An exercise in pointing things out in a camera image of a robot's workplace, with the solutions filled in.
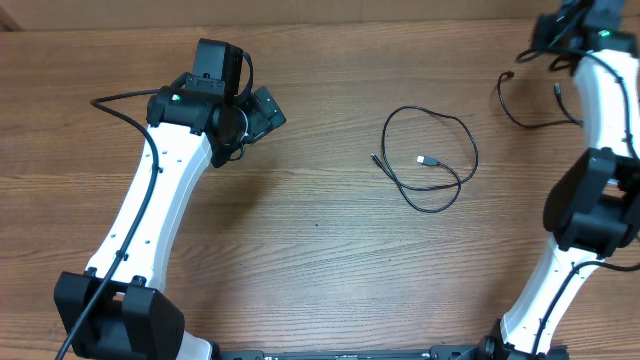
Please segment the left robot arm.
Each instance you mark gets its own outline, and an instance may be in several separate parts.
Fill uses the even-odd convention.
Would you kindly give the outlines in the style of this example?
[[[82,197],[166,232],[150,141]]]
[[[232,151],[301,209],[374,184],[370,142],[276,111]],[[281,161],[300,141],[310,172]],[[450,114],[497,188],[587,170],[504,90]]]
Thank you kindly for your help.
[[[66,330],[58,356],[86,359],[218,359],[217,344],[190,334],[165,295],[170,255],[204,171],[240,160],[286,119],[253,84],[250,55],[201,39],[193,68],[147,92],[145,143],[106,238],[80,274],[64,272],[54,302]]]

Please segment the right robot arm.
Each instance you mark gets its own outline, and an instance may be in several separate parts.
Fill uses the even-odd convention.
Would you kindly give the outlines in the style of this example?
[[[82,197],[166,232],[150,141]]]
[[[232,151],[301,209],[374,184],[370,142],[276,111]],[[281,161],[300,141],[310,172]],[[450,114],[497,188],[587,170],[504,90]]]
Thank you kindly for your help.
[[[582,105],[585,151],[550,191],[543,211],[544,252],[513,307],[464,359],[565,359],[552,337],[564,313],[598,268],[639,233],[639,51],[620,29],[623,2],[565,1],[536,22],[517,62],[554,55]]]

